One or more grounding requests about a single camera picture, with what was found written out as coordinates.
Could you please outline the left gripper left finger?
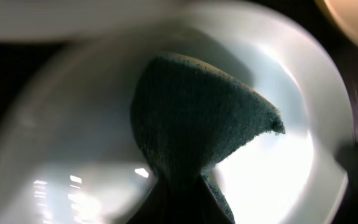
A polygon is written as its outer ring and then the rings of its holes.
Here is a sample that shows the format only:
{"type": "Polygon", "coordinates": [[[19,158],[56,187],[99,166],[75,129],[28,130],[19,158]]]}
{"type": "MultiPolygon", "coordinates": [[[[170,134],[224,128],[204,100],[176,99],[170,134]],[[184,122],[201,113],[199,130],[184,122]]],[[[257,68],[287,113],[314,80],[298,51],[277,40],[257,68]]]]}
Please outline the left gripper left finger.
{"type": "Polygon", "coordinates": [[[170,191],[164,178],[159,178],[148,196],[127,224],[164,224],[170,207],[170,191]]]}

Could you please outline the yellow plate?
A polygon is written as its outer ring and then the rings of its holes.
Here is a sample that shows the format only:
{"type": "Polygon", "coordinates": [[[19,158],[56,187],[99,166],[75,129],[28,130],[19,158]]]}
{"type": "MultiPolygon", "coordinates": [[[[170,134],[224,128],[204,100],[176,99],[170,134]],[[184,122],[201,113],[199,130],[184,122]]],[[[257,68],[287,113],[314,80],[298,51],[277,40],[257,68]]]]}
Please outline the yellow plate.
{"type": "Polygon", "coordinates": [[[358,46],[358,0],[314,0],[324,16],[358,46]]]}

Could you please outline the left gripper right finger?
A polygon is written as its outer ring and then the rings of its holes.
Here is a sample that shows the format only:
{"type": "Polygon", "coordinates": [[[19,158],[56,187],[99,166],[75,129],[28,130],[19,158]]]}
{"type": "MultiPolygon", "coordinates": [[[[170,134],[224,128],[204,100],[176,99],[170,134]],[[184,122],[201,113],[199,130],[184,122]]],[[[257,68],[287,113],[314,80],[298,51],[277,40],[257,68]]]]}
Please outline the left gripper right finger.
{"type": "Polygon", "coordinates": [[[195,183],[195,195],[200,208],[200,220],[204,224],[233,224],[230,218],[223,212],[202,176],[195,183]]]}

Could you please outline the green yellow sponge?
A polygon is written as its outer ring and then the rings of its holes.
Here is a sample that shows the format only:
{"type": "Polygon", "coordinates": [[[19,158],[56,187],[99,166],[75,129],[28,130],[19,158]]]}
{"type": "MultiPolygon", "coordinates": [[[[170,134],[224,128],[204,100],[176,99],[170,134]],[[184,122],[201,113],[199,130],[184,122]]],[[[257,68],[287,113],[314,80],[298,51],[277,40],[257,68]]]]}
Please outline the green yellow sponge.
{"type": "Polygon", "coordinates": [[[223,212],[234,215],[210,170],[260,134],[283,134],[280,112],[227,73],[179,54],[154,57],[131,103],[135,141],[170,191],[166,223],[201,223],[195,183],[202,176],[223,212]]]}

